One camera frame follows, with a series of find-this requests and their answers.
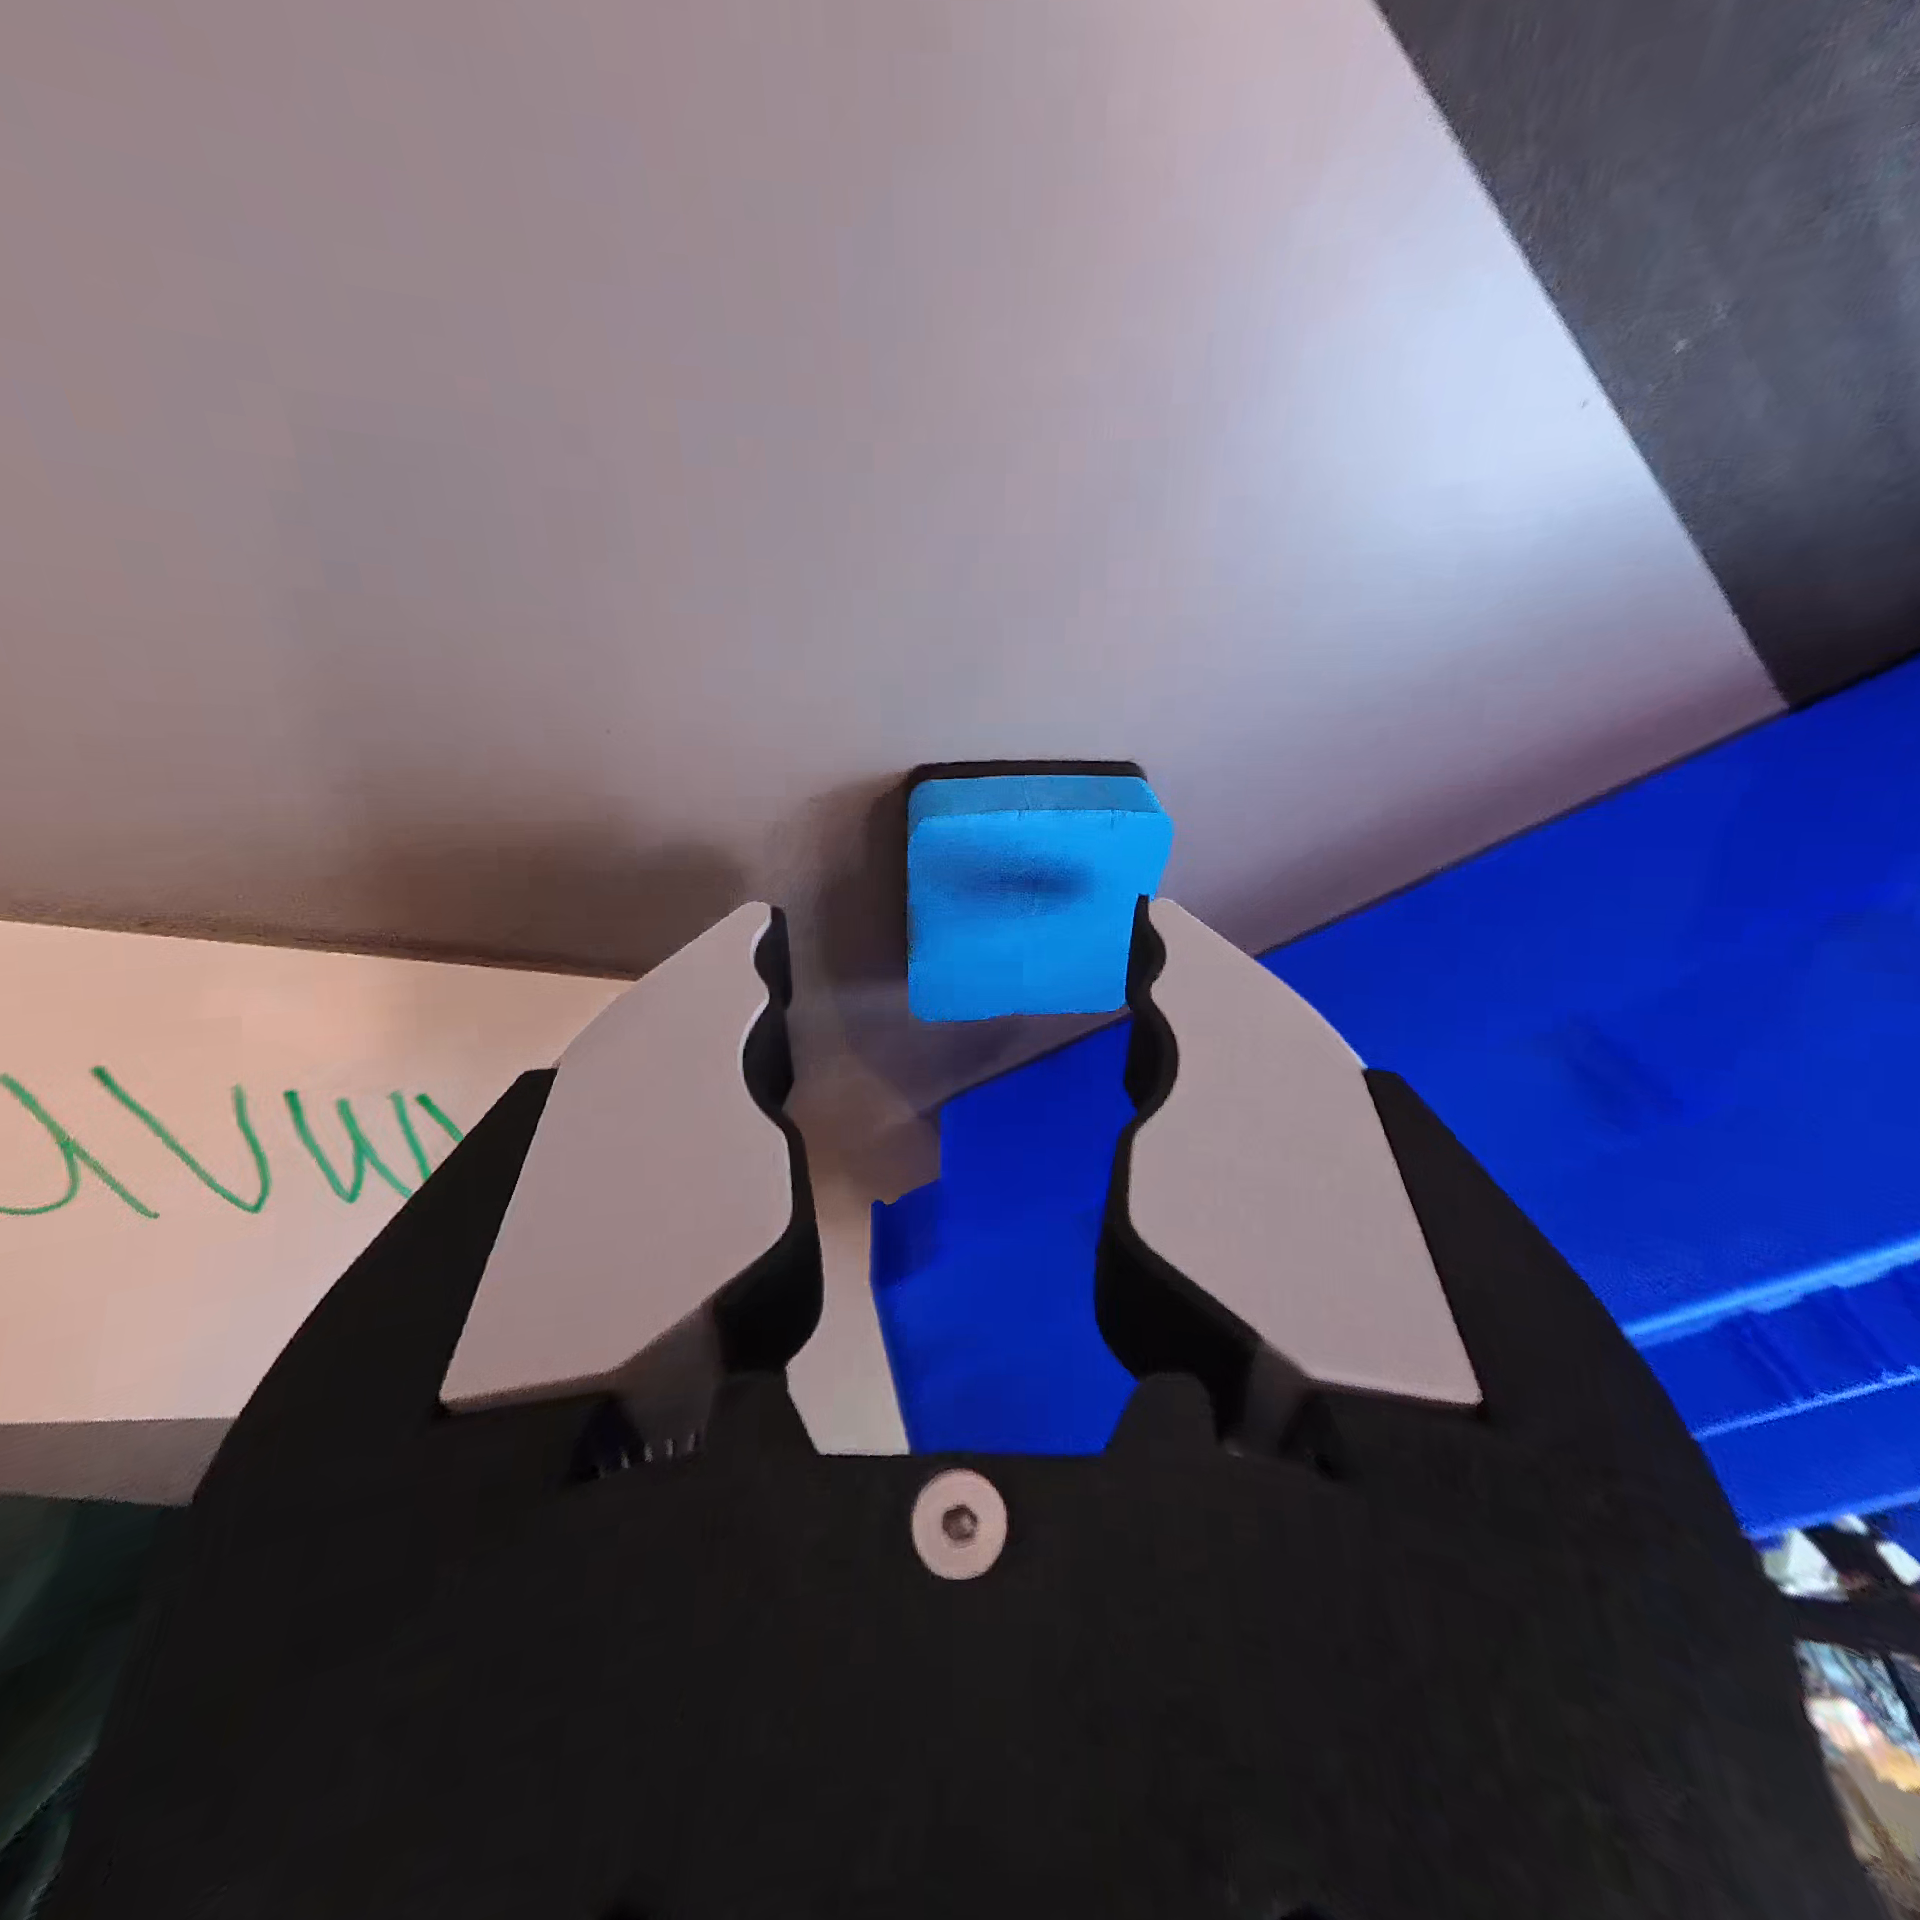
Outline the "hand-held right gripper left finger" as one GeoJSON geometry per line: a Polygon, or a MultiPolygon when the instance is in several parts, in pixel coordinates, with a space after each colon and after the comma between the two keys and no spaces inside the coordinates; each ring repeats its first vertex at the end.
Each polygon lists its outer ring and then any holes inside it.
{"type": "Polygon", "coordinates": [[[820,1329],[823,1245],[786,1117],[790,957],[749,900],[559,1056],[444,1370],[447,1411],[583,1392],[705,1413],[820,1329]]]}

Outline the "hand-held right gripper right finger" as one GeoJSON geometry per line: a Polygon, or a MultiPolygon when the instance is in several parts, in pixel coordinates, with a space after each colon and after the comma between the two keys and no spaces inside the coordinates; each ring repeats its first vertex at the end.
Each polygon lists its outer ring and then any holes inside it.
{"type": "Polygon", "coordinates": [[[1143,898],[1094,1310],[1140,1380],[1214,1413],[1312,1392],[1471,1411],[1466,1343],[1361,1056],[1293,987],[1168,898],[1143,898]]]}

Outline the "white whiteboard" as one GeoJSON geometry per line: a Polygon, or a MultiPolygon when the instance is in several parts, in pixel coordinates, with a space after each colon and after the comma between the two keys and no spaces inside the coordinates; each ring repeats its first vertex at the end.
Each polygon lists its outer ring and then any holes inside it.
{"type": "Polygon", "coordinates": [[[4,923],[4,1427],[187,1467],[624,980],[4,923]]]}

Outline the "blue storage bin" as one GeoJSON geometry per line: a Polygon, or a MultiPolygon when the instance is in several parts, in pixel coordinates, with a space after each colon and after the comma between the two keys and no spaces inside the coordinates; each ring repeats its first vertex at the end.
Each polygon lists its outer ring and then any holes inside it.
{"type": "MultiPolygon", "coordinates": [[[[1260,964],[1401,1075],[1635,1343],[1741,1525],[1916,1509],[1916,663],[1260,964]]],[[[1090,1453],[1128,1022],[939,1108],[870,1212],[917,1453],[1090,1453]]]]}

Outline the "blue whiteboard eraser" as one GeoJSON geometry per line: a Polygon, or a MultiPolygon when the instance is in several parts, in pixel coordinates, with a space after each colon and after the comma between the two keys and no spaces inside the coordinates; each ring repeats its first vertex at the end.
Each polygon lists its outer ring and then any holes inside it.
{"type": "Polygon", "coordinates": [[[1171,816],[1136,761],[927,761],[905,779],[914,1022],[1103,1020],[1171,816]]]}

